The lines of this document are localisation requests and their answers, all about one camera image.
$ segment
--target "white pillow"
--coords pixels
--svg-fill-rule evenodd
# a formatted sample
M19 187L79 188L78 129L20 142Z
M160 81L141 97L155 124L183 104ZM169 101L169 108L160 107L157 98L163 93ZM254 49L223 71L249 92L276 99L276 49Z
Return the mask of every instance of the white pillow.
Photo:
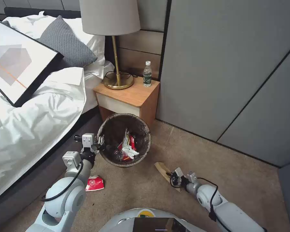
M8 21L11 28L18 30L19 32L33 38L40 38L39 35L36 34L33 23L35 20L41 19L45 17L43 15L44 11L41 11L38 15L28 15L25 17L7 17L3 20Z
M39 15L29 15L22 18L7 17L5 20L9 21L12 28L21 33L33 38L39 39L45 29L55 20L55 17L44 15L41 11ZM84 74L92 73L103 79L103 65L105 36L92 35L83 32L82 19L63 19L72 29L75 36L83 42L89 49L97 56L97 60L84 67Z

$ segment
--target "bed frame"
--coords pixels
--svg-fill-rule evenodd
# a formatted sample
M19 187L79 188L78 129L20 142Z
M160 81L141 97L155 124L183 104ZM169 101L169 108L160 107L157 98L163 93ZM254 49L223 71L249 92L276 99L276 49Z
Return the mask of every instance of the bed frame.
M44 10L32 8L6 7L7 17L45 15L63 18L80 18L79 11ZM105 59L114 62L111 36L105 37ZM74 134L97 133L102 124L98 106L82 114L71 130L34 164L20 179L0 196L0 225L16 215L35 199L40 197L66 170L62 156L69 150L80 151L81 144L73 140Z

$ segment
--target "water bottle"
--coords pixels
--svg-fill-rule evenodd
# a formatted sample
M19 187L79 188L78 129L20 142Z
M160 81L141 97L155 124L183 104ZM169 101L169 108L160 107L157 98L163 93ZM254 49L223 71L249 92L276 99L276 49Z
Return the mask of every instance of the water bottle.
M145 69L143 72L143 85L145 87L150 87L151 86L151 66L150 66L150 61L145 62Z

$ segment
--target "gray pillow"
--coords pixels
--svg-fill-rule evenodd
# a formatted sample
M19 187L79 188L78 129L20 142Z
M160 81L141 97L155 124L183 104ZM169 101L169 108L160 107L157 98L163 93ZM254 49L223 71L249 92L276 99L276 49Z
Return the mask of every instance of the gray pillow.
M4 22L2 22L2 23L3 23L5 26L11 27L9 21L4 21Z
M58 16L43 32L40 43L64 55L59 67L84 67L97 60L97 56L73 33L69 25Z

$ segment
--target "abstract art print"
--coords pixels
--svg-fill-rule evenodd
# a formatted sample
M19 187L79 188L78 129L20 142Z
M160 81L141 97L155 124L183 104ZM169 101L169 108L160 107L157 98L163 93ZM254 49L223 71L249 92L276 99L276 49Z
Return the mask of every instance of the abstract art print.
M0 92L22 106L63 56L0 22Z

